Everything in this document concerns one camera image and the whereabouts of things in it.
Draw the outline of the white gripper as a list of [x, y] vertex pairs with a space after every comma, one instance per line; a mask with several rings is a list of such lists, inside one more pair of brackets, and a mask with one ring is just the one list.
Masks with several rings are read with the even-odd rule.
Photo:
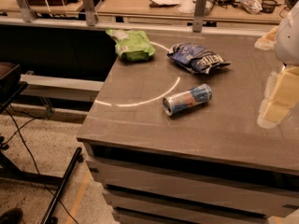
[[[299, 2], [281, 21], [260, 37], [256, 49], [271, 50], [275, 47], [277, 58], [287, 65], [299, 65]], [[267, 79], [257, 123], [271, 129], [283, 121], [299, 103], [299, 66], [272, 72]]]

